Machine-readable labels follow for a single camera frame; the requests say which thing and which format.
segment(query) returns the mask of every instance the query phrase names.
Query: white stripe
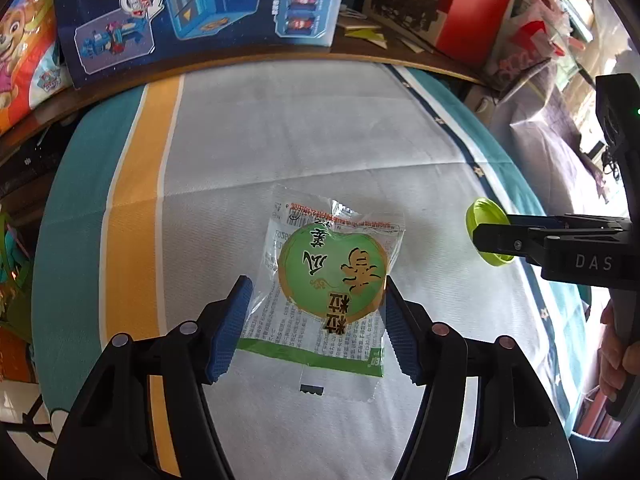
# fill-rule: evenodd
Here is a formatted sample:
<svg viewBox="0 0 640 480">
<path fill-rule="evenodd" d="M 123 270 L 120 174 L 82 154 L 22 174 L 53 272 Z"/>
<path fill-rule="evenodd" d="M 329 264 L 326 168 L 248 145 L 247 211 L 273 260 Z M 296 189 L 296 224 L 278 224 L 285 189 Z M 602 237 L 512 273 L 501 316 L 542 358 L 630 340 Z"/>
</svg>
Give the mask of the white stripe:
<svg viewBox="0 0 640 480">
<path fill-rule="evenodd" d="M 178 83 L 178 94 L 175 97 L 174 113 L 171 117 L 169 132 L 164 145 L 164 153 L 162 153 L 162 161 L 160 162 L 160 170 L 158 171 L 158 200 L 156 200 L 156 311 L 158 312 L 158 330 L 160 335 L 165 335 L 166 328 L 166 312 L 164 309 L 164 267 L 162 260 L 162 205 L 164 204 L 164 175 L 166 173 L 166 162 L 169 158 L 169 151 L 174 140 L 175 121 L 178 118 L 178 110 L 182 101 L 182 90 L 184 88 L 184 74 L 180 76 Z"/>
<path fill-rule="evenodd" d="M 133 133 L 136 131 L 136 126 L 138 125 L 140 114 L 142 113 L 142 109 L 145 107 L 147 88 L 148 86 L 145 85 L 145 89 L 142 91 L 142 95 L 140 96 L 140 102 L 138 103 L 138 110 L 136 111 L 136 115 L 133 118 L 131 127 L 129 128 L 129 133 L 127 134 L 127 140 L 125 140 L 124 146 L 122 147 L 122 151 L 120 152 L 120 158 L 118 159 L 116 169 L 113 172 L 113 177 L 111 177 L 111 184 L 109 185 L 109 192 L 107 193 L 107 202 L 104 210 L 104 215 L 102 216 L 102 227 L 100 230 L 100 270 L 98 275 L 98 322 L 100 324 L 100 345 L 102 346 L 102 348 L 107 346 L 107 343 L 110 341 L 110 339 L 108 339 L 106 335 L 106 323 L 104 320 L 105 312 L 106 312 L 106 296 L 107 296 L 106 272 L 107 272 L 107 233 L 109 231 L 109 216 L 111 215 L 111 209 L 113 208 L 113 193 L 115 192 L 116 184 L 118 183 L 118 178 L 120 177 L 120 171 L 122 170 L 122 167 L 124 165 L 124 160 L 127 156 L 127 152 L 129 151 L 129 146 L 131 145 L 131 139 L 133 139 Z"/>
<path fill-rule="evenodd" d="M 433 108 L 433 111 L 435 111 L 447 123 L 447 126 L 449 126 L 449 128 L 451 128 L 458 138 L 465 144 L 474 161 L 478 164 L 482 164 L 484 176 L 489 182 L 491 188 L 494 190 L 498 200 L 502 203 L 505 212 L 509 215 L 518 214 L 516 206 L 513 205 L 513 202 L 502 186 L 500 179 L 495 174 L 494 168 L 492 168 L 491 164 L 487 162 L 484 153 L 482 153 L 478 146 L 476 146 L 475 142 L 473 142 L 473 140 L 467 135 L 466 131 L 460 127 L 456 120 L 449 114 L 449 112 L 447 112 L 446 108 L 424 89 L 411 72 L 409 72 L 404 66 L 395 66 L 394 69 L 397 70 L 398 73 L 412 86 L 420 97 L 428 102 L 431 108 Z"/>
<path fill-rule="evenodd" d="M 491 167 L 491 164 L 486 160 L 486 157 L 484 156 L 482 151 L 478 148 L 475 142 L 473 142 L 466 131 L 463 130 L 462 127 L 460 127 L 460 125 L 449 114 L 446 108 L 443 107 L 442 104 L 420 84 L 420 82 L 411 74 L 411 72 L 409 72 L 408 69 L 403 66 L 395 66 L 394 69 L 398 71 L 402 78 L 404 78 L 412 86 L 413 90 L 416 91 L 425 101 L 427 101 L 431 108 L 433 108 L 433 110 L 447 123 L 447 125 L 453 130 L 453 132 L 469 150 L 474 161 L 476 163 L 482 164 L 482 171 L 484 171 L 484 176 L 489 182 L 489 185 L 493 189 L 495 195 L 498 197 L 498 200 L 500 200 L 500 202 L 502 203 L 505 212 L 507 214 L 520 214 L 516 206 L 511 201 L 507 191 L 502 186 L 502 183 L 496 175 L 494 169 Z M 558 304 L 556 303 L 556 298 L 551 291 L 549 283 L 540 276 L 541 269 L 537 266 L 532 266 L 532 268 L 534 269 L 534 273 L 536 275 L 538 286 L 540 287 L 546 309 L 549 312 L 549 317 L 551 318 L 551 322 L 554 326 L 554 333 L 556 338 L 556 353 L 558 356 L 558 367 L 560 370 L 560 377 L 562 379 L 562 387 L 567 396 L 567 400 L 569 401 L 569 405 L 573 407 L 578 400 L 578 388 L 574 383 L 574 378 L 571 374 L 571 369 L 569 366 L 570 361 L 568 349 L 566 346 L 566 341 L 564 339 L 564 330 L 562 330 L 562 327 L 564 326 L 562 322 L 562 315 L 558 308 Z M 524 275 L 524 271 L 522 279 L 523 283 L 529 283 L 526 275 Z"/>
</svg>

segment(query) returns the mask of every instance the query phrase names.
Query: wooden edge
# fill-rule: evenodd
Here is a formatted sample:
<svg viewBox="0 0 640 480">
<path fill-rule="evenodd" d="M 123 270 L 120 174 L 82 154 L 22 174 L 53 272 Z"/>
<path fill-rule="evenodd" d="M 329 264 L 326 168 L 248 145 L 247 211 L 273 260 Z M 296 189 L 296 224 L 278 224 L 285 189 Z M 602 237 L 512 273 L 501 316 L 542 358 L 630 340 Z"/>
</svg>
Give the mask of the wooden edge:
<svg viewBox="0 0 640 480">
<path fill-rule="evenodd" d="M 117 74 L 79 89 L 65 89 L 44 101 L 31 114 L 0 136 L 0 160 L 7 158 L 25 140 L 81 108 L 135 86 L 206 68 L 273 60 L 350 60 L 398 64 L 482 84 L 466 67 L 439 54 L 415 54 L 401 43 L 396 33 L 391 30 L 383 32 L 387 38 L 387 50 L 365 40 L 347 38 L 340 30 L 336 33 L 334 44 L 330 48 L 260 45 L 217 49 L 140 66 L 128 73 Z"/>
</svg>

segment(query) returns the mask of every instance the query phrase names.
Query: yellow stripe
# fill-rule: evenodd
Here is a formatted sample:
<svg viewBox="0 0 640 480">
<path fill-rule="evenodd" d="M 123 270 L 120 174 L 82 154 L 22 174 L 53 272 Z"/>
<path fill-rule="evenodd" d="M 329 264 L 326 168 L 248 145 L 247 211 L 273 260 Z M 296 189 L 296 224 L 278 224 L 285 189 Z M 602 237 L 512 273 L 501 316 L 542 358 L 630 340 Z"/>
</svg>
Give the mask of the yellow stripe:
<svg viewBox="0 0 640 480">
<path fill-rule="evenodd" d="M 175 126 L 180 77 L 151 83 L 129 134 L 128 147 L 111 194 L 104 251 L 104 336 L 118 332 L 133 339 L 164 335 L 158 323 L 156 283 L 156 204 L 163 155 Z M 162 390 L 150 378 L 149 394 L 160 467 L 180 475 Z"/>
</svg>

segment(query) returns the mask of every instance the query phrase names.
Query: navy blue stripe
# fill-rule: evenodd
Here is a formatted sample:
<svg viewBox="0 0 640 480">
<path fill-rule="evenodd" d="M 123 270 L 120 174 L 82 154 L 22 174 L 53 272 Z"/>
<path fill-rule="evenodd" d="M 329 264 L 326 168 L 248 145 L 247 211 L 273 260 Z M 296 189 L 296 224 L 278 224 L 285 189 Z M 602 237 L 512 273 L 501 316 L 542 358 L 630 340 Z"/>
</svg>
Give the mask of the navy blue stripe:
<svg viewBox="0 0 640 480">
<path fill-rule="evenodd" d="M 489 184 L 487 177 L 484 175 L 482 169 L 478 166 L 476 161 L 474 160 L 471 152 L 469 151 L 466 144 L 456 135 L 456 133 L 451 129 L 451 127 L 446 123 L 446 121 L 441 118 L 435 110 L 431 107 L 431 105 L 411 86 L 411 84 L 402 77 L 402 75 L 395 69 L 392 65 L 385 65 L 388 67 L 389 71 L 398 79 L 399 82 L 402 83 L 403 86 L 408 90 L 408 92 L 422 105 L 424 110 L 438 123 L 438 125 L 447 133 L 447 135 L 453 140 L 455 145 L 458 147 L 462 156 L 465 158 L 465 162 L 474 172 L 475 176 L 478 178 L 480 185 L 482 186 L 482 190 L 484 191 L 487 198 L 493 200 L 497 205 L 499 205 L 503 210 L 504 207 L 500 202 L 500 199 L 496 196 L 493 188 Z M 522 267 L 524 268 L 525 275 L 527 277 L 527 281 L 529 282 L 529 286 L 531 292 L 533 294 L 533 298 L 536 301 L 536 306 L 538 307 L 538 313 L 540 314 L 540 319 L 542 320 L 542 325 L 545 328 L 546 336 L 549 339 L 549 353 L 547 355 L 547 361 L 551 370 L 553 370 L 554 377 L 560 376 L 560 367 L 558 365 L 558 348 L 556 348 L 556 332 L 554 330 L 553 324 L 551 322 L 551 318 L 548 316 L 548 312 L 546 316 L 543 317 L 543 311 L 546 312 L 546 304 L 545 300 L 542 297 L 542 292 L 540 291 L 540 286 L 538 285 L 538 279 L 531 267 L 531 264 L 528 264 L 524 260 L 522 260 Z M 571 406 L 569 405 L 569 400 L 566 398 L 566 393 L 564 391 L 564 387 L 562 383 L 555 384 L 555 381 L 552 380 L 551 387 L 556 394 L 558 399 L 558 408 L 564 419 L 566 420 L 571 413 Z"/>
</svg>

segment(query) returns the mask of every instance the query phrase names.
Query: metal pin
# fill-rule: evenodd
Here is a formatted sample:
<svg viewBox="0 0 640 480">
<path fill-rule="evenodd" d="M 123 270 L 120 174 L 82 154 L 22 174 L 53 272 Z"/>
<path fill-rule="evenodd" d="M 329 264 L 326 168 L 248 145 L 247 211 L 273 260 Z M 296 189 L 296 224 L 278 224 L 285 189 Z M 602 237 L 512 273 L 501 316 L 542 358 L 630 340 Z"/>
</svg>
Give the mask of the metal pin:
<svg viewBox="0 0 640 480">
<path fill-rule="evenodd" d="M 502 348 L 506 348 L 507 350 L 511 350 L 512 348 L 515 348 L 516 346 L 516 342 L 511 339 L 509 336 L 507 335 L 503 335 L 499 340 L 498 343 L 500 343 L 500 346 Z"/>
<path fill-rule="evenodd" d="M 446 336 L 449 333 L 449 327 L 444 323 L 434 323 L 431 327 L 431 331 L 435 335 Z"/>
<path fill-rule="evenodd" d="M 197 329 L 198 325 L 193 321 L 185 321 L 180 325 L 180 333 L 184 335 L 193 334 Z"/>
<path fill-rule="evenodd" d="M 116 334 L 111 339 L 111 344 L 114 346 L 124 346 L 129 342 L 129 336 L 127 334 Z"/>
</svg>

